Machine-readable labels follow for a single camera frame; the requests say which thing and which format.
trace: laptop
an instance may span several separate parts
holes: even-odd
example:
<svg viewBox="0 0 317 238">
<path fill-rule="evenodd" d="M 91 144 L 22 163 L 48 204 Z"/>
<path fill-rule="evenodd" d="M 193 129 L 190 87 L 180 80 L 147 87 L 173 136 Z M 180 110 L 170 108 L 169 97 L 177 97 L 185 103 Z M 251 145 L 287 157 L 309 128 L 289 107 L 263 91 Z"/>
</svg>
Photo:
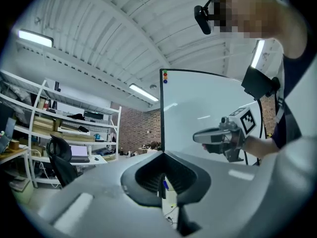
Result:
<svg viewBox="0 0 317 238">
<path fill-rule="evenodd" d="M 6 123 L 4 135 L 0 138 L 0 153 L 3 153 L 10 143 L 14 131 L 15 120 L 12 118 L 8 118 Z"/>
<path fill-rule="evenodd" d="M 71 160 L 73 163 L 87 163 L 90 162 L 87 153 L 87 147 L 81 145 L 71 145 Z"/>
</svg>

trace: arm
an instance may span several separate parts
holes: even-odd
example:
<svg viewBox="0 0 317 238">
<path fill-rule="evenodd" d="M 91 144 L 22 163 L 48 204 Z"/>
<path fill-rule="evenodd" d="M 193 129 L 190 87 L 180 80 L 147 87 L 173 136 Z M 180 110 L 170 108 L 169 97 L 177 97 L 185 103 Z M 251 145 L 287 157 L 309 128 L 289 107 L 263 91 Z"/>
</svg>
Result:
<svg viewBox="0 0 317 238">
<path fill-rule="evenodd" d="M 249 136 L 246 139 L 242 150 L 256 156 L 259 159 L 263 159 L 267 154 L 278 152 L 279 148 L 276 146 L 272 138 L 260 139 Z"/>
</svg>

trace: black office chair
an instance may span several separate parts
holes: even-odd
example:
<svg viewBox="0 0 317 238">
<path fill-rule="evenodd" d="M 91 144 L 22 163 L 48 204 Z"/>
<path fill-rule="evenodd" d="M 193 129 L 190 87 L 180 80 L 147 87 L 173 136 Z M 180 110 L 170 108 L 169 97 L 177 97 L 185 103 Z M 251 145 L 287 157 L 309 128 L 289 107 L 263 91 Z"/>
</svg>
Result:
<svg viewBox="0 0 317 238">
<path fill-rule="evenodd" d="M 77 170 L 70 164 L 71 148 L 62 138 L 51 135 L 47 151 L 51 165 L 60 184 L 65 187 L 78 177 Z"/>
</svg>

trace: dark t-shirt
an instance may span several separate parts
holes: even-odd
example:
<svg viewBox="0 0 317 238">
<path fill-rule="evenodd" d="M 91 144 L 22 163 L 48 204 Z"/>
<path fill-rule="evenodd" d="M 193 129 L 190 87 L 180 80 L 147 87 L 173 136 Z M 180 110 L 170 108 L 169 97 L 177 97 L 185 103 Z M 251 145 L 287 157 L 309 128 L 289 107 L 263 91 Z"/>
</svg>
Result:
<svg viewBox="0 0 317 238">
<path fill-rule="evenodd" d="M 311 30 L 308 31 L 308 38 L 306 48 L 303 54 L 297 59 L 290 59 L 283 56 L 284 65 L 284 99 L 290 94 L 302 76 L 305 74 L 307 68 L 313 61 L 317 53 L 317 47 Z M 295 140 L 301 136 L 297 123 L 292 116 L 289 108 L 284 104 L 284 115 L 280 122 L 276 125 L 273 140 L 278 148 L 282 148 L 290 140 L 287 139 L 287 132 L 291 134 L 291 140 Z"/>
</svg>

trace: white partition board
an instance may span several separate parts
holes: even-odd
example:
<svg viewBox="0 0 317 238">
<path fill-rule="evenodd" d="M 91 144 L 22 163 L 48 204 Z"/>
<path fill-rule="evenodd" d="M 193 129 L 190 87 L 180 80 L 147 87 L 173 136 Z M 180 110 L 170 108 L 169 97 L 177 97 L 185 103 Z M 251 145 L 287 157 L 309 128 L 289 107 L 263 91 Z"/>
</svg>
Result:
<svg viewBox="0 0 317 238">
<path fill-rule="evenodd" d="M 221 118 L 239 107 L 249 106 L 257 123 L 251 135 L 260 136 L 261 113 L 251 95 L 244 92 L 241 81 L 209 73 L 185 70 L 168 70 L 168 82 L 161 85 L 163 101 L 164 148 L 222 162 L 224 155 L 208 153 L 201 144 L 193 141 L 199 130 L 219 126 Z M 240 151 L 240 158 L 245 159 Z M 257 159 L 248 154 L 249 165 Z"/>
</svg>

